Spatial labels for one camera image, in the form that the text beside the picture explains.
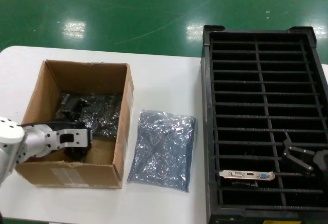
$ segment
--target green floor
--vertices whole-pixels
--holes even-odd
[[[22,45],[200,56],[205,24],[312,26],[320,59],[328,63],[328,0],[0,0],[0,13],[0,50]]]

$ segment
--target cardboard box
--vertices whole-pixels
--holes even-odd
[[[44,61],[23,124],[53,120],[61,93],[123,93],[117,139],[94,137],[84,163],[60,150],[18,165],[17,172],[38,187],[121,188],[133,90],[128,64]]]

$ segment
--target black crate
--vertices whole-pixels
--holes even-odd
[[[205,26],[201,68],[208,223],[327,220],[317,177],[281,162],[285,132],[295,146],[328,149],[328,86],[313,28]],[[273,171],[276,178],[236,188],[220,170]]]

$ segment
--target white robotic arm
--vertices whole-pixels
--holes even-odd
[[[87,148],[91,140],[92,133],[86,128],[54,130],[48,124],[22,127],[0,117],[0,185],[17,164],[30,157],[42,157],[62,148]]]

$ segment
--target silver anti-static bag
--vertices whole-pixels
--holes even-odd
[[[142,110],[128,181],[188,192],[196,118]]]

